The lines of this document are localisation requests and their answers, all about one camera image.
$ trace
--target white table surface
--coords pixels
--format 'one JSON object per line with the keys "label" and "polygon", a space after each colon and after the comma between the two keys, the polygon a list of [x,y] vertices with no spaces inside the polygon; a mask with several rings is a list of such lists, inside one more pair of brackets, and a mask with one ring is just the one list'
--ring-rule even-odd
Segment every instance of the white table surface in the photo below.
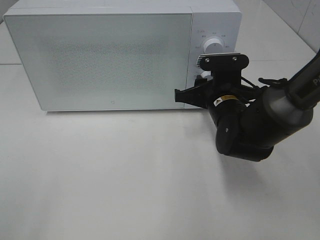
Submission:
{"label": "white table surface", "polygon": [[[315,55],[265,3],[236,2],[243,76]],[[43,112],[19,62],[1,24],[1,240],[320,239],[320,107],[255,163],[217,153],[206,110]]]}

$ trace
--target warning label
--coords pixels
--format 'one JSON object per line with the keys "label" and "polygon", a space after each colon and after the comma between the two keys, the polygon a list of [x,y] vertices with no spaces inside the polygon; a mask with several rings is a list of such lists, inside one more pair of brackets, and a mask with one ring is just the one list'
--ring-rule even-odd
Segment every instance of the warning label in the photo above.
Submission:
{"label": "warning label", "polygon": [[238,100],[238,98],[234,95],[224,95],[224,96],[221,96],[219,98],[217,98],[216,100],[214,100],[213,104],[214,106],[218,106],[220,103],[222,103],[223,101],[226,101],[226,100]]}

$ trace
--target white microwave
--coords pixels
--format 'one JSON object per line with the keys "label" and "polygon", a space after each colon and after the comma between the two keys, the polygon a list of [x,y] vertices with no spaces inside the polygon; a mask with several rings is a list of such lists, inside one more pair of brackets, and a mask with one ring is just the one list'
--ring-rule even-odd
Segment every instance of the white microwave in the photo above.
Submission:
{"label": "white microwave", "polygon": [[192,108],[202,54],[233,52],[232,0],[20,0],[3,16],[44,111]]}

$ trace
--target microwave dial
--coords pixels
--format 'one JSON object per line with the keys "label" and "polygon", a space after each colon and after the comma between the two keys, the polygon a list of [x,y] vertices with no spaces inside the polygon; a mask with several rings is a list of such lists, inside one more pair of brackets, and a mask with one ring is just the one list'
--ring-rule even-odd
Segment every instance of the microwave dial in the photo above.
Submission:
{"label": "microwave dial", "polygon": [[218,36],[212,36],[203,42],[203,52],[205,54],[223,53],[224,41]]}

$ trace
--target tiled wall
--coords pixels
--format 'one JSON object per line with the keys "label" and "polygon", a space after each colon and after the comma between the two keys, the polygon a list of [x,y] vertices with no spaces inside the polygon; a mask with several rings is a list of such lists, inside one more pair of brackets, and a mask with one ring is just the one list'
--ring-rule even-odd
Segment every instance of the tiled wall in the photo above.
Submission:
{"label": "tiled wall", "polygon": [[320,48],[320,0],[264,0],[314,50]]}
{"label": "tiled wall", "polygon": [[0,0],[0,23],[3,21],[2,16],[18,0]]}

